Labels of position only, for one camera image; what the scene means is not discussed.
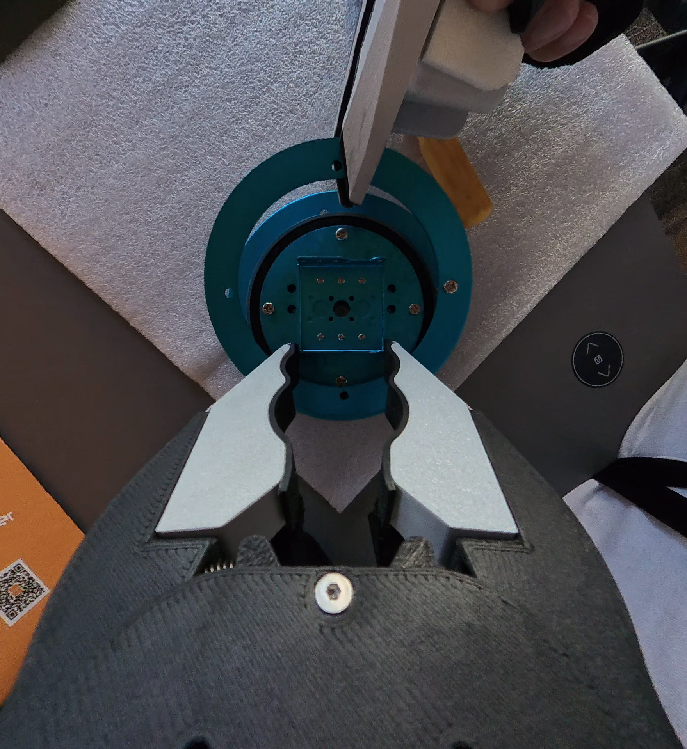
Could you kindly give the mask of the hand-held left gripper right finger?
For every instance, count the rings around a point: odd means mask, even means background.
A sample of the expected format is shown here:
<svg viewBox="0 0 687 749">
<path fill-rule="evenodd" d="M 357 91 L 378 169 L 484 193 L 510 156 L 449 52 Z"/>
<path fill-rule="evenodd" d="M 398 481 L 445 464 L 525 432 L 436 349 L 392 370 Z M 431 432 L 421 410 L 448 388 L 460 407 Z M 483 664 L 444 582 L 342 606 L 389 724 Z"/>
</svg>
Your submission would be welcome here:
<svg viewBox="0 0 687 749">
<path fill-rule="evenodd" d="M 397 342 L 386 342 L 382 542 L 397 532 L 449 561 L 458 538 L 517 540 L 520 532 L 470 408 Z"/>
</svg>

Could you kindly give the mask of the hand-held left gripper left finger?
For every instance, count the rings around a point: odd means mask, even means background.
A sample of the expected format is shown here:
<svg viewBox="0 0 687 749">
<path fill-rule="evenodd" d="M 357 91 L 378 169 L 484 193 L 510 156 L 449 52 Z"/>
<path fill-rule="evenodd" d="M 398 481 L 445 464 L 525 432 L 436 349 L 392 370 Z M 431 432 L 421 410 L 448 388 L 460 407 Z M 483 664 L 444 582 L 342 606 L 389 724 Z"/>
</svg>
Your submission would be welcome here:
<svg viewBox="0 0 687 749">
<path fill-rule="evenodd" d="M 208 409 L 158 536 L 213 536 L 223 550 L 237 550 L 245 537 L 272 539 L 282 529 L 296 382 L 297 347 L 283 344 Z"/>
</svg>

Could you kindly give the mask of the blue round metal turntable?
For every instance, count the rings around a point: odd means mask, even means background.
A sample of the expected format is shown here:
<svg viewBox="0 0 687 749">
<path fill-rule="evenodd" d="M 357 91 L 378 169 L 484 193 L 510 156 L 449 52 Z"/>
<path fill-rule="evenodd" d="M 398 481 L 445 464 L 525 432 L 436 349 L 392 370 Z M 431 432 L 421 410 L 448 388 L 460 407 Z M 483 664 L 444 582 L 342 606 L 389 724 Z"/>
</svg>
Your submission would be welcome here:
<svg viewBox="0 0 687 749">
<path fill-rule="evenodd" d="M 298 411 L 363 419 L 386 407 L 386 342 L 436 373 L 463 332 L 472 259 L 438 183 L 384 151 L 367 195 L 343 206 L 316 192 L 264 212 L 303 186 L 344 176 L 338 138 L 295 145 L 252 170 L 219 212 L 206 250 L 208 313 L 244 375 L 283 344 L 299 349 Z M 446 294 L 448 279 L 458 284 Z"/>
</svg>

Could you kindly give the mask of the person's right hand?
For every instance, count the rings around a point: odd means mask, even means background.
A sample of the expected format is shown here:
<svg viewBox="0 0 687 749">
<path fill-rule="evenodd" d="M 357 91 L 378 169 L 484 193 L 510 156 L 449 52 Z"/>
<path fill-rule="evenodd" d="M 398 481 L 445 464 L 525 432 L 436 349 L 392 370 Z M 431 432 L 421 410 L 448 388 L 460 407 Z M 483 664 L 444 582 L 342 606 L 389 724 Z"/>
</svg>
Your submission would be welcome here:
<svg viewBox="0 0 687 749">
<path fill-rule="evenodd" d="M 589 2 L 545 1 L 521 41 L 532 61 L 549 63 L 586 42 L 597 23 L 598 10 Z"/>
</svg>

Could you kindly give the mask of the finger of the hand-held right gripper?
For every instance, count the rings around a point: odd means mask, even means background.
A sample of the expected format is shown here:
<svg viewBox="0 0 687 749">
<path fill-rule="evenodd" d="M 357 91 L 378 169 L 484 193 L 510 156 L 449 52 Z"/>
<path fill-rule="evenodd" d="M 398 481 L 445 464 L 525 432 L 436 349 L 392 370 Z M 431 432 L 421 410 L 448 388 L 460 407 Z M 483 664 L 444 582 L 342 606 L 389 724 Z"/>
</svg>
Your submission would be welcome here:
<svg viewBox="0 0 687 749">
<path fill-rule="evenodd" d="M 377 1 L 361 21 L 341 138 L 348 200 L 360 204 L 392 133 L 452 138 L 470 112 L 488 112 L 509 85 L 483 91 L 421 62 L 438 1 Z"/>
</svg>

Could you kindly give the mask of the orange cardboard box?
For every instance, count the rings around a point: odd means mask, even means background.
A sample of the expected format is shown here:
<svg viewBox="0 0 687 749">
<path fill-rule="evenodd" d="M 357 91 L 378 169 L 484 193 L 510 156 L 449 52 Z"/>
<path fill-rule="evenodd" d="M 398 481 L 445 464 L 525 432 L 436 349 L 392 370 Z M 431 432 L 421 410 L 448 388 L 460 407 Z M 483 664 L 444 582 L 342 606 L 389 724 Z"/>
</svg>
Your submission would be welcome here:
<svg viewBox="0 0 687 749">
<path fill-rule="evenodd" d="M 84 534 L 0 438 L 0 704 Z"/>
</svg>

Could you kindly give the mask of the white foam sheet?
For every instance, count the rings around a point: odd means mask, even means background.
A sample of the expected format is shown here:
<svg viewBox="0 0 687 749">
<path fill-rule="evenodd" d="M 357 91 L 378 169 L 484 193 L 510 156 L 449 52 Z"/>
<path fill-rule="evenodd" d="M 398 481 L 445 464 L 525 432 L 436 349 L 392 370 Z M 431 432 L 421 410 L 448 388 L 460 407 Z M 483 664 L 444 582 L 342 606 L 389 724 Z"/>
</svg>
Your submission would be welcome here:
<svg viewBox="0 0 687 749">
<path fill-rule="evenodd" d="M 231 190 L 333 135 L 360 2 L 74 2 L 0 65 L 0 208 L 218 398 L 241 375 L 208 319 L 206 245 Z M 461 143 L 493 201 L 468 233 L 452 389 L 687 147 L 624 36 L 524 66 Z"/>
</svg>

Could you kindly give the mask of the round black desk control panel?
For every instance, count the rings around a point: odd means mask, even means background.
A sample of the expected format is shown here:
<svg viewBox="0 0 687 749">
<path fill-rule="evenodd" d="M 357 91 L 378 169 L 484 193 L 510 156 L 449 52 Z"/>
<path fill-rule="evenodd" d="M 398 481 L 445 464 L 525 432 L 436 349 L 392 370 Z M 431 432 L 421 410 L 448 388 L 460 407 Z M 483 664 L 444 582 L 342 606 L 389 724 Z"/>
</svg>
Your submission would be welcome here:
<svg viewBox="0 0 687 749">
<path fill-rule="evenodd" d="M 624 354 L 620 342 L 603 331 L 584 335 L 571 355 L 575 377 L 591 388 L 610 385 L 621 373 L 623 363 Z"/>
</svg>

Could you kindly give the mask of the dark grey desk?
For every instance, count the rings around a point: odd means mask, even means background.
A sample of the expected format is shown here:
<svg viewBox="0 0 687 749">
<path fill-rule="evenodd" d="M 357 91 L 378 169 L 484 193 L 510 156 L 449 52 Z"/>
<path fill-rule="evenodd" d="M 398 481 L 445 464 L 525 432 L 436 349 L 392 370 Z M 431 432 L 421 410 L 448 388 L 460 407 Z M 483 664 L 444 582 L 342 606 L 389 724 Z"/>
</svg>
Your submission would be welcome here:
<svg viewBox="0 0 687 749">
<path fill-rule="evenodd" d="M 624 354 L 574 375 L 590 332 Z M 687 356 L 687 280 L 641 196 L 459 385 L 559 493 L 616 456 Z M 212 396 L 0 208 L 0 435 L 88 529 Z"/>
</svg>

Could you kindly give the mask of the yellow handled screwdriver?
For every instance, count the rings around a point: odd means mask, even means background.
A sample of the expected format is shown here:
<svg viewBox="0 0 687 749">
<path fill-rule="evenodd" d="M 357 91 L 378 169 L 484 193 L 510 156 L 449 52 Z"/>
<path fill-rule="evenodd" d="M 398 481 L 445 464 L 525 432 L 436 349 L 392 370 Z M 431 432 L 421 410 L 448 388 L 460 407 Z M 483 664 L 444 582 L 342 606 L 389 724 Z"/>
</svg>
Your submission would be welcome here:
<svg viewBox="0 0 687 749">
<path fill-rule="evenodd" d="M 486 220 L 493 203 L 458 138 L 419 136 L 421 154 L 432 176 L 450 198 L 467 229 Z"/>
</svg>

